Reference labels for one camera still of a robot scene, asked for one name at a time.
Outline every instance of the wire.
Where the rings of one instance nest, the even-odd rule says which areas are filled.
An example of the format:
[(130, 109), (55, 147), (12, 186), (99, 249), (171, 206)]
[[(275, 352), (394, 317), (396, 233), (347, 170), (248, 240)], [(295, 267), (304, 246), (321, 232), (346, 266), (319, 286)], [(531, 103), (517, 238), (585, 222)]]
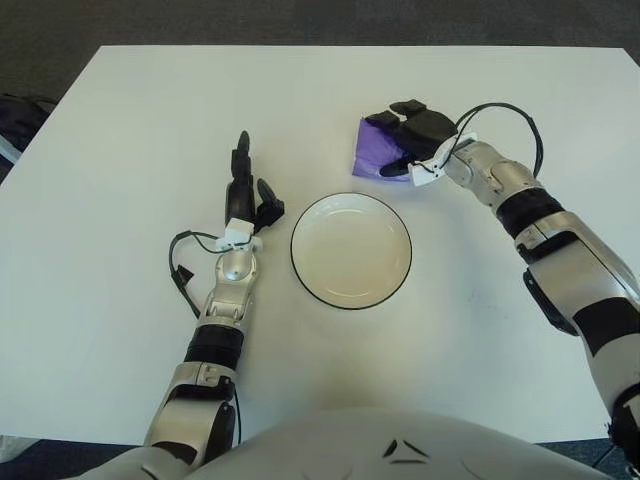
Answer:
[(185, 230), (184, 232), (178, 233), (175, 237), (173, 237), (173, 240), (171, 240), (171, 243), (169, 244), (169, 271), (171, 273), (171, 278), (173, 279), (173, 283), (175, 283), (176, 288), (189, 304), (189, 307), (191, 308), (191, 311), (196, 316), (196, 318), (200, 318), (200, 309), (195, 304), (195, 302), (191, 299), (191, 297), (189, 297), (189, 294), (187, 293), (187, 289), (186, 289), (186, 282), (184, 281), (184, 279), (182, 278), (182, 276), (180, 275), (180, 273), (178, 272), (178, 270), (175, 268), (173, 264), (173, 251), (175, 250), (176, 246), (181, 240), (184, 240), (185, 238), (189, 238), (189, 237), (195, 238), (198, 244), (200, 245), (200, 247), (202, 247), (202, 249), (208, 253), (213, 253), (213, 254), (225, 253), (231, 250), (232, 247), (221, 249), (221, 250), (211, 250), (207, 248), (204, 245), (204, 243), (202, 243), (202, 240), (200, 240), (200, 237), (209, 238), (211, 240), (218, 240), (218, 237), (216, 237), (215, 235), (211, 235), (209, 233), (193, 232), (191, 230)]
[(602, 455), (600, 455), (600, 458), (598, 458), (595, 462), (593, 462), (593, 464), (591, 465), (591, 468), (598, 468), (598, 466), (604, 462), (607, 458), (609, 458), (609, 455), (611, 455), (613, 453), (613, 451), (616, 449), (617, 445), (611, 445), (609, 448), (607, 448), (606, 452), (604, 452)]
[(237, 388), (234, 388), (233, 397), (236, 402), (236, 410), (238, 411), (238, 445), (240, 445), (242, 443), (242, 416), (240, 415), (240, 400), (238, 400)]
[(506, 108), (508, 110), (512, 110), (522, 115), (522, 117), (527, 121), (527, 124), (531, 129), (531, 133), (533, 134), (533, 138), (536, 143), (536, 158), (533, 166), (533, 176), (537, 177), (538, 173), (540, 173), (540, 169), (542, 168), (542, 161), (544, 158), (544, 145), (542, 143), (542, 137), (540, 136), (538, 127), (536, 126), (536, 123), (533, 121), (533, 118), (531, 118), (527, 114), (527, 112), (525, 112), (519, 107), (516, 107), (515, 105), (511, 105), (510, 103), (504, 103), (504, 102), (483, 103), (482, 105), (473, 107), (471, 110), (466, 112), (464, 115), (462, 115), (458, 119), (458, 121), (456, 122), (456, 128), (460, 127), (460, 124), (462, 124), (462, 122), (464, 122), (464, 124), (462, 124), (462, 127), (458, 130), (458, 135), (456, 136), (456, 139), (453, 142), (451, 149), (449, 150), (447, 158), (445, 158), (444, 162), (442, 162), (441, 167), (444, 166), (451, 159), (451, 155), (453, 154), (456, 146), (458, 145), (458, 142), (460, 141), (460, 138), (462, 137), (464, 130), (467, 128), (467, 125), (473, 119), (473, 117), (475, 117), (482, 110), (485, 110), (487, 108), (492, 108), (492, 107)]

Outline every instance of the robotic hand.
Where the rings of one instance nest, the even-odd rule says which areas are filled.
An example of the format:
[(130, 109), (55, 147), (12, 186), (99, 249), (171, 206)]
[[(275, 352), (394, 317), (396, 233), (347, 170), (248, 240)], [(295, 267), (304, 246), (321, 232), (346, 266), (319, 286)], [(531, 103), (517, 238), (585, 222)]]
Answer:
[[(260, 246), (252, 237), (252, 227), (261, 221), (253, 216), (248, 137), (243, 138), (244, 134), (234, 151), (227, 230), (218, 244), (228, 250), (218, 260), (216, 286), (149, 429), (147, 447), (131, 450), (80, 478), (607, 478), (543, 448), (461, 420), (377, 410), (324, 412), (265, 432), (222, 455), (231, 448), (235, 411), (229, 401), (257, 274), (253, 251)], [(436, 146), (435, 160), (428, 160), (436, 164), (426, 167), (431, 171), (427, 180), (446, 174), (471, 190), (514, 238), (528, 264), (525, 285), (546, 317), (556, 328), (582, 339), (611, 415), (611, 439), (637, 474), (640, 288), (636, 279), (529, 169), (472, 134), (463, 138), (460, 133), (457, 140)], [(408, 169), (423, 169), (415, 163)], [(272, 204), (265, 207), (269, 212), (280, 211), (282, 205), (274, 196), (265, 197)], [(265, 218), (266, 225), (271, 217)]]

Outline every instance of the floor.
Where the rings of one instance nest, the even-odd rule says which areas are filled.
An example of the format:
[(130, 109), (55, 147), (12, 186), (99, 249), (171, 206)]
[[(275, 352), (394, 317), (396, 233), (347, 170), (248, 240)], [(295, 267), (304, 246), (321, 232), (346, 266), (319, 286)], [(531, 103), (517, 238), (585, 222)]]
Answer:
[[(623, 47), (640, 64), (639, 0), (0, 0), (0, 24), (0, 92), (54, 99), (104, 44)], [(608, 445), (545, 446), (591, 464)], [(127, 448), (43, 440), (0, 478), (74, 476)], [(600, 468), (628, 478), (620, 451)]]

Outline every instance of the purple cloth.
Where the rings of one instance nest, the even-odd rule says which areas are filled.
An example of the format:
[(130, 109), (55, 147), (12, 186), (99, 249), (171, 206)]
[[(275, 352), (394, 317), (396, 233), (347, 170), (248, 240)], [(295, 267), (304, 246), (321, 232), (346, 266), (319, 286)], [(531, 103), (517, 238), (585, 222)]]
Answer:
[(353, 174), (358, 177), (376, 178), (391, 182), (408, 182), (409, 175), (399, 177), (383, 177), (380, 167), (395, 162), (404, 155), (393, 139), (379, 128), (369, 125), (363, 118), (360, 120), (358, 142), (356, 143), (356, 161)]

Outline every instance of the table surface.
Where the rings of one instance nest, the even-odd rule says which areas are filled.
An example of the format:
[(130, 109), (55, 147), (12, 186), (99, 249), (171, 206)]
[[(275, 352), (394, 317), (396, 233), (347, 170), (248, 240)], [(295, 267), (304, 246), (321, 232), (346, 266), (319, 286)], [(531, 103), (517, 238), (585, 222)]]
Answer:
[[(169, 241), (223, 231), (246, 129), (256, 177), (287, 209), (262, 235), (239, 366), (246, 436), (351, 406), (430, 410), (534, 442), (605, 436), (582, 343), (547, 323), (489, 209), (448, 179), (412, 188), (351, 168), (359, 118), (393, 101), (452, 118), (512, 102), (541, 130), (542, 182), (637, 272), (639, 74), (617, 49), (100, 49), (0, 188), (0, 433), (142, 441), (195, 324)], [(514, 114), (482, 113), (473, 129), (532, 163)], [(362, 311), (313, 298), (289, 258), (299, 215), (342, 191), (388, 203), (414, 246), (405, 284)], [(189, 242), (177, 258), (202, 299), (215, 258)]]

